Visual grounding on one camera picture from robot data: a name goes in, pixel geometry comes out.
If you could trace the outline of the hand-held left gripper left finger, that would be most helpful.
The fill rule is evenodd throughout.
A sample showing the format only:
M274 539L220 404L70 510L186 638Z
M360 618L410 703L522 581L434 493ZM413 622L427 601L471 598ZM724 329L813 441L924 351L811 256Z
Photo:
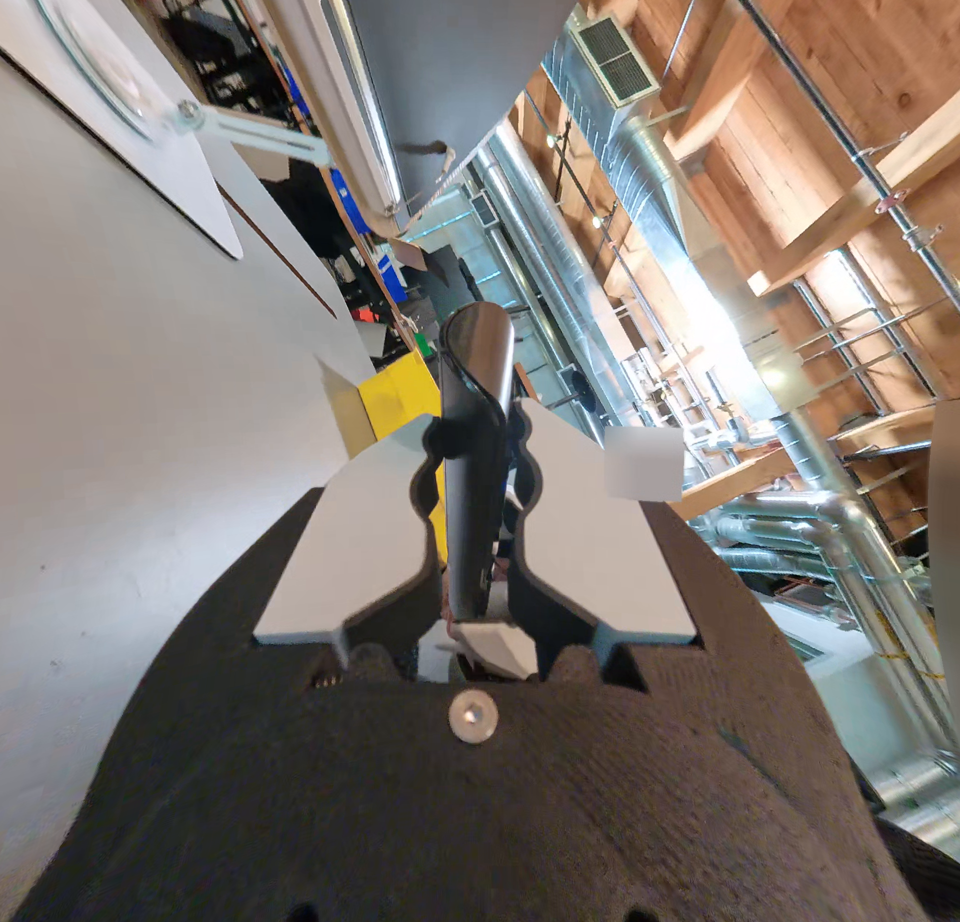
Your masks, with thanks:
M417 416L323 488L253 630L262 644L417 644L441 612L430 514L439 418Z

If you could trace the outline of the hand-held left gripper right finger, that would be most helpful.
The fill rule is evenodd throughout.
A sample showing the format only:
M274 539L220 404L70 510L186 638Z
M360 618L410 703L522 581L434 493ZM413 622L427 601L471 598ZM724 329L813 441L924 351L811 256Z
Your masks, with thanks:
M531 399L516 484L510 612L541 644L687 644L697 630L642 505L613 496L606 454Z

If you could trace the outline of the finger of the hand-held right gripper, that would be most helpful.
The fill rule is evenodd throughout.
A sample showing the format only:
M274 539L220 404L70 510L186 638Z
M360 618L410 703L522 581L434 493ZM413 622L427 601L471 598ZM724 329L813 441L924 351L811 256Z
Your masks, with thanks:
M459 653L459 641L451 636L448 624L436 622L418 641L416 680L431 684L450 683L451 661Z
M536 644L522 628L503 620L453 622L452 639L471 668L509 680L539 675Z

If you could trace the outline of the black remote control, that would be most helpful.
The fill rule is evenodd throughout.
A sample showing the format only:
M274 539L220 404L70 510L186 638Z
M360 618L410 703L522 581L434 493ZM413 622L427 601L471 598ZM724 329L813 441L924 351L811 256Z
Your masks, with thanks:
M486 614L508 475L514 326L498 304L454 312L439 334L448 601L457 621Z

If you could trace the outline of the yellow plastic bin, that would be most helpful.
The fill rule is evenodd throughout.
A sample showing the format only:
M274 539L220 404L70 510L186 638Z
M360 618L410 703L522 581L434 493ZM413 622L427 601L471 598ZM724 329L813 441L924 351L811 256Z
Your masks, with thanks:
M420 415L439 416L440 390L428 371L426 363L414 353L407 353L373 377L354 385L318 355L320 381L340 433L345 460L339 470L364 450L410 423ZM443 468L436 472L438 501L429 521L434 531L440 568L448 560L446 484ZM363 568L372 560L372 548L365 521L352 520L346 524L352 543L350 568Z

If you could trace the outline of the black display board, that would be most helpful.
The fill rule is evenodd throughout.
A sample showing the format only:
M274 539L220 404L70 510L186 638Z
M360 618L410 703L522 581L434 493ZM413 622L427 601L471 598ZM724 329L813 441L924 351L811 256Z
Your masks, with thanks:
M260 0L366 223L402 233L510 112L580 0Z

